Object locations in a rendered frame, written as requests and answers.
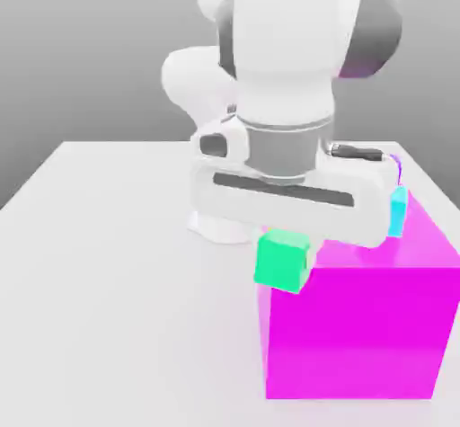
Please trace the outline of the large magenta box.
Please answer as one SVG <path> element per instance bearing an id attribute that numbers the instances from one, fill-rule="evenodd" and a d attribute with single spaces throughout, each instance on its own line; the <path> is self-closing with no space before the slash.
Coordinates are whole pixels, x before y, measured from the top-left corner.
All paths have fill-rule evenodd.
<path id="1" fill-rule="evenodd" d="M 460 254 L 409 198 L 401 237 L 327 242 L 299 293 L 257 292 L 268 399 L 429 399 L 460 304 Z"/>

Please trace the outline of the small cyan cube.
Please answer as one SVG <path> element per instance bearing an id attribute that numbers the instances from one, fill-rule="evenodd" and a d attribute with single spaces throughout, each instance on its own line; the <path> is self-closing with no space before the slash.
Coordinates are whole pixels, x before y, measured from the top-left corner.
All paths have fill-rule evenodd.
<path id="1" fill-rule="evenodd" d="M 408 189 L 399 185 L 391 196 L 391 219 L 388 229 L 389 237 L 401 237 L 403 227 L 407 215 L 407 207 L 409 201 Z"/>

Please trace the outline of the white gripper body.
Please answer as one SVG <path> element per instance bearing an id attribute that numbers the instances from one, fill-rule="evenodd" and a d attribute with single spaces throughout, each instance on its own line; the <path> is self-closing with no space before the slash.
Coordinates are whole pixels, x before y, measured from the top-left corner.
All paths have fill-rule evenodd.
<path id="1" fill-rule="evenodd" d="M 205 215 L 373 248 L 387 237 L 398 176 L 391 159 L 322 159 L 303 182 L 279 185 L 245 166 L 197 159 L 191 199 Z"/>

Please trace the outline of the small green cube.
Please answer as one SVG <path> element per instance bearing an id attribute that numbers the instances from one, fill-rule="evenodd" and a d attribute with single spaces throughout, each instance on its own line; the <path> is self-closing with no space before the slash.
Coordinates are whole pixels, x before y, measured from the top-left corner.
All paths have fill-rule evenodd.
<path id="1" fill-rule="evenodd" d="M 271 229 L 258 240 L 254 281 L 257 284 L 298 294 L 311 270 L 307 261 L 311 248 L 308 236 Z"/>

